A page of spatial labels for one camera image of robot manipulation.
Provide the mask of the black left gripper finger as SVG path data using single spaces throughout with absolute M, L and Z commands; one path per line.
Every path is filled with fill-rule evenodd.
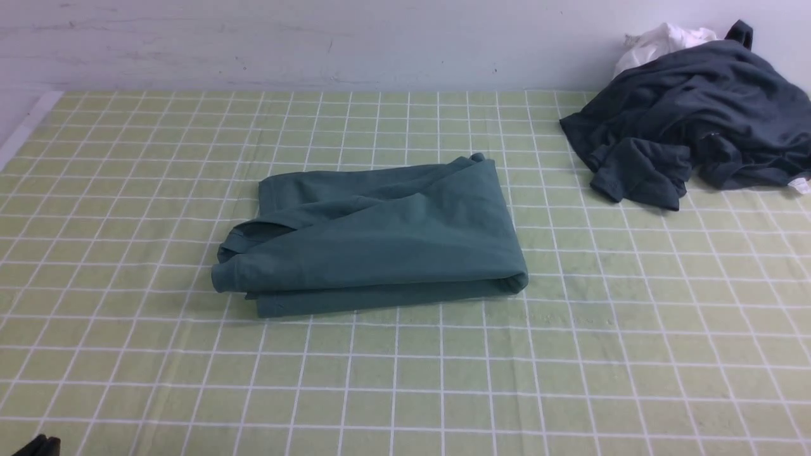
M 13 456 L 60 456 L 60 453 L 61 440 L 59 438 L 39 434 L 13 453 Z

